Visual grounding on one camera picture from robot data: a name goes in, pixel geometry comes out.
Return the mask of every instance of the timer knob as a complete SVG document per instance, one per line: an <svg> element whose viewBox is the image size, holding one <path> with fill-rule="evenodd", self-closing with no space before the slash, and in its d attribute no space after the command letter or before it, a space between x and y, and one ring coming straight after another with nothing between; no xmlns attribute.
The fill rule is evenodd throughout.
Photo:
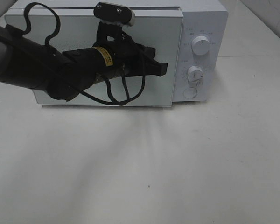
<svg viewBox="0 0 280 224"><path fill-rule="evenodd" d="M199 35L192 40L192 49L196 55L205 55L210 50L210 40L207 36Z"/></svg>
<svg viewBox="0 0 280 224"><path fill-rule="evenodd" d="M188 81L189 82L195 82L199 79L203 78L203 70L199 66L192 66L187 71Z"/></svg>

